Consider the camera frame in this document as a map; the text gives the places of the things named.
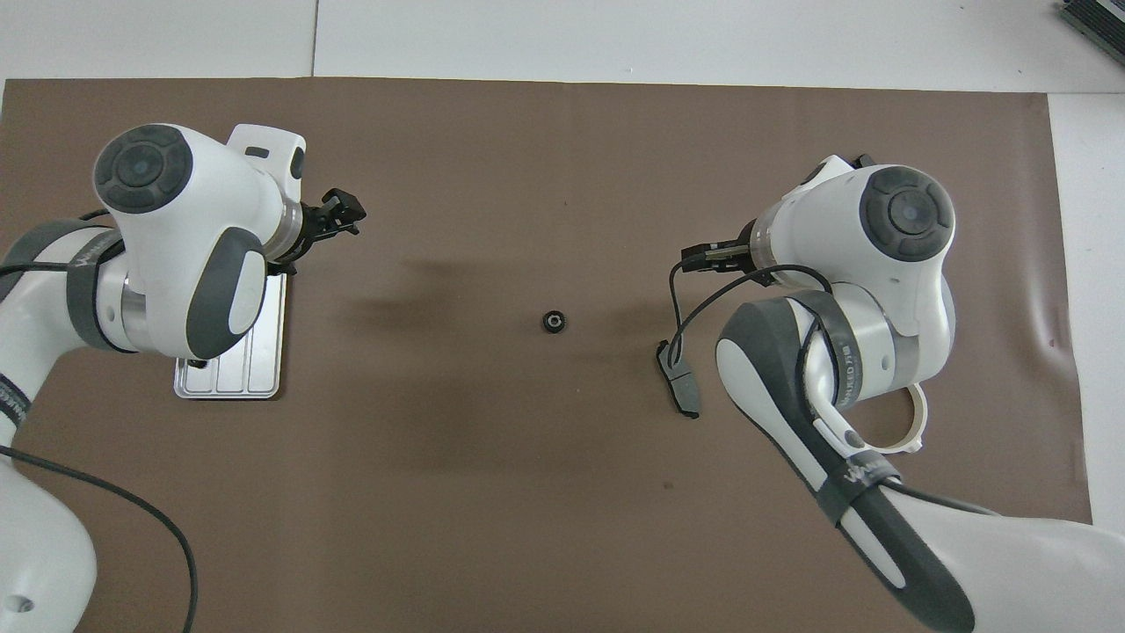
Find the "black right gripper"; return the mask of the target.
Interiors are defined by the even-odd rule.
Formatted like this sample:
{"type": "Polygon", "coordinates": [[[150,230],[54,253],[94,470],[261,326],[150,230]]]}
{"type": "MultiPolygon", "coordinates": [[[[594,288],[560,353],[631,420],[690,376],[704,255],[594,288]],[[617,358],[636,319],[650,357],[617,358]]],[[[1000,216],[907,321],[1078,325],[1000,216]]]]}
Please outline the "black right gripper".
{"type": "Polygon", "coordinates": [[[757,224],[760,219],[744,225],[735,242],[716,242],[704,252],[680,260],[682,270],[759,270],[765,266],[759,255],[757,224]]]}

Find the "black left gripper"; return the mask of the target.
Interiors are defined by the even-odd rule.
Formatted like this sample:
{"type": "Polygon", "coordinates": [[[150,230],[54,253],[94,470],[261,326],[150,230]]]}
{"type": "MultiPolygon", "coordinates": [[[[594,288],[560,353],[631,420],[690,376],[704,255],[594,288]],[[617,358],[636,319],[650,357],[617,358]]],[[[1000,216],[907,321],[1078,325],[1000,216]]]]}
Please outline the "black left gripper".
{"type": "Polygon", "coordinates": [[[342,189],[330,189],[322,197],[321,206],[309,204],[286,204],[278,227],[266,241],[266,275],[294,275],[296,261],[313,247],[314,241],[332,239],[341,233],[357,236],[360,229],[356,223],[367,217],[360,200],[342,189]]]}

